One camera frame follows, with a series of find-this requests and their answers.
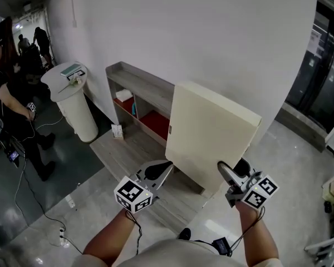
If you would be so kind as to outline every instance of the person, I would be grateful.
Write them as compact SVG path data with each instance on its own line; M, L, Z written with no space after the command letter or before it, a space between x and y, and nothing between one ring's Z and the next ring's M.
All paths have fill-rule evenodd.
M2 57L2 44L0 42L0 59ZM4 123L4 130L19 141L26 156L31 161L42 181L46 181L53 173L55 163L49 162L46 166L42 163L37 144L46 150L53 145L54 134L40 135L32 123L35 113L25 108L14 98L7 88L7 75L0 70L0 118Z
M22 54L26 48L30 46L30 42L28 41L28 38L24 38L23 35L19 35L18 39L20 40L17 44L18 53Z
M45 58L48 63L48 68L53 67L52 57L50 54L50 41L48 40L47 33L44 29L37 27L35 29L35 35L33 36L33 43L37 40L38 45L40 46L41 56Z
M258 213L242 202L236 203L242 231L245 232L258 219ZM112 266L120 255L134 222L121 210L85 247L72 267ZM154 244L141 254L121 263L119 267L242 267L244 265L227 256L221 256L212 246L189 241L190 230L184 229L178 239ZM244 236L245 256L248 266L282 267L277 247L262 220L258 221Z

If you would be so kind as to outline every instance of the dark floor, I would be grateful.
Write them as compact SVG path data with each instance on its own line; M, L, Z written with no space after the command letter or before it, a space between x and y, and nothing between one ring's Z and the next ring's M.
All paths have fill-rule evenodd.
M111 121L90 100L87 102L98 125L100 136L111 128ZM49 99L42 101L35 98L35 104L38 112L36 127L44 123L54 123L62 117L58 106ZM50 132L56 134L55 144L47 151L41 150L41 156L43 163L48 163L51 160L56 162L54 174L48 181L42 182L29 161L26 167L28 180L45 210L53 207L77 188L79 183L85 182L103 168L103 164L90 149L89 144L80 141L65 118L56 125L44 126L39 129L39 133L43 135L48 135ZM14 195L23 163L24 160L20 159L19 169L15 168L0 150L1 246L16 237L26 227L22 214L14 203ZM17 202L24 212L28 224L42 215L40 207L35 202L24 179L17 194Z

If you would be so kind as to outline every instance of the shoe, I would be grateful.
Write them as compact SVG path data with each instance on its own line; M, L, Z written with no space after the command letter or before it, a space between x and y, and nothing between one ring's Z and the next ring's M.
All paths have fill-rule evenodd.
M56 167L56 163L54 161L50 161L46 166L43 173L40 174L40 178L43 182L47 181L50 178Z
M46 136L44 143L41 144L42 149L43 150L49 149L53 145L53 143L55 142L55 138L56 138L56 136L53 133L50 133L48 136Z
M190 240L191 237L191 231L188 228L185 228L182 230L182 232L178 235L177 239L182 239L182 240Z

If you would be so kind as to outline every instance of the red shelf panel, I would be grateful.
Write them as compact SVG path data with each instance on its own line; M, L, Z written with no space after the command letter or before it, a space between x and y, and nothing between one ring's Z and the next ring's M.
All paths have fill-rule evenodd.
M157 113L156 111L149 112L146 116L140 119L145 126L153 130L163 139L167 140L169 120Z
M114 102L117 103L121 108L123 108L130 115L136 117L136 115L132 114L132 104L135 102L133 97L126 100L125 102L120 102L119 99L115 98Z

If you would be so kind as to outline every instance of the cylindrical white pedestal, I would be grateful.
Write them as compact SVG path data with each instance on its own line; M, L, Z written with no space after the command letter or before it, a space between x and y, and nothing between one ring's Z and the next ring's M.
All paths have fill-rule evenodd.
M85 100L83 89L76 92L71 97L57 102L63 109L63 115L73 127L81 141L91 142L98 135L98 127Z

